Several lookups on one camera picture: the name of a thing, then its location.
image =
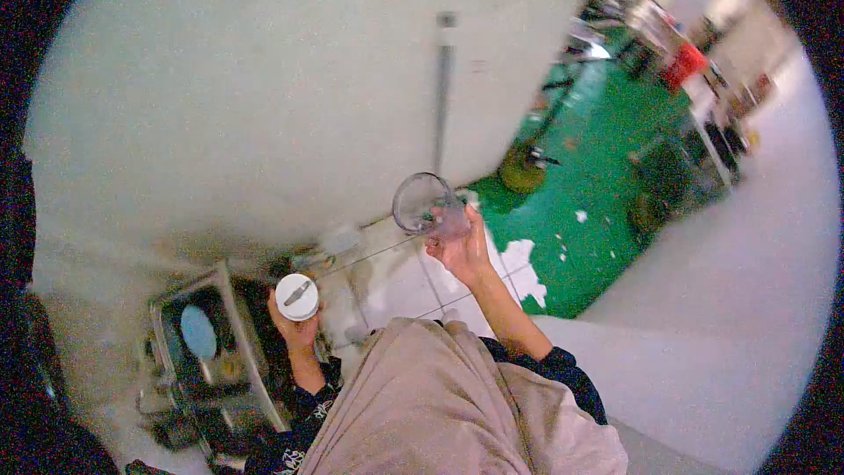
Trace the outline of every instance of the sleeve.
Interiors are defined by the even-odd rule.
[[[519,365],[543,378],[558,381],[571,389],[577,406],[592,415],[596,423],[607,424],[607,415],[604,412],[604,403],[601,401],[601,396],[597,393],[597,389],[589,376],[577,366],[577,360],[572,353],[554,347],[548,356],[536,361],[525,355],[509,356],[501,343],[489,337],[481,337],[480,339],[484,342],[496,363]]]
[[[290,408],[293,420],[290,431],[279,433],[268,439],[268,443],[257,455],[250,455],[247,460],[247,475],[269,475],[284,473],[295,475],[299,471],[305,454],[317,438],[320,427],[328,416],[334,400],[343,386],[340,375],[340,360],[334,357],[328,363],[320,364],[325,386],[316,395],[294,385],[284,396],[284,403]]]

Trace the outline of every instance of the green floor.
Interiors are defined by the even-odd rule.
[[[610,53],[624,38],[623,32],[608,34]],[[556,72],[550,73],[553,78]],[[495,176],[471,186],[500,251],[512,240],[535,243],[530,261],[548,289],[546,309],[528,297],[526,312],[577,316],[639,255],[626,219],[626,206],[639,191],[627,154],[661,132],[674,132],[688,106],[684,92],[671,95],[652,80],[629,80],[615,63],[589,64],[538,143],[561,162],[548,167],[545,184],[527,197]],[[536,125],[525,119],[520,136]],[[578,210],[587,213],[585,223],[576,220]]]

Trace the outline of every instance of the stainless steel sink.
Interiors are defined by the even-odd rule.
[[[262,304],[246,297],[250,286],[248,279],[231,276],[223,261],[150,305],[155,343],[163,364],[159,387],[167,391],[175,411],[193,423],[207,455],[217,449],[216,445],[230,448],[257,429],[290,428],[284,418],[286,409],[268,390],[269,382],[274,388],[288,376],[289,371],[284,370],[286,362],[273,359],[270,366],[258,333],[268,334],[264,339],[269,339],[267,346],[273,357],[285,349],[279,349],[277,333],[263,326],[256,330],[250,310],[259,316],[264,313]],[[200,308],[215,329],[217,352],[213,359],[199,360],[182,340],[180,319],[189,304]]]

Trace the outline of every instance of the plastic cup lid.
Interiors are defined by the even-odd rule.
[[[317,313],[319,293],[317,292],[317,285],[313,282],[308,287],[308,290],[302,294],[301,298],[289,306],[284,306],[284,301],[290,299],[290,295],[293,292],[310,280],[308,276],[304,276],[301,273],[291,273],[279,281],[279,284],[275,287],[275,302],[279,307],[279,312],[291,322],[303,322]]]

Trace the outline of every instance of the trash bin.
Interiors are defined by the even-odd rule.
[[[662,72],[662,79],[671,91],[677,91],[685,80],[702,71],[709,60],[691,43],[683,43],[674,61]]]

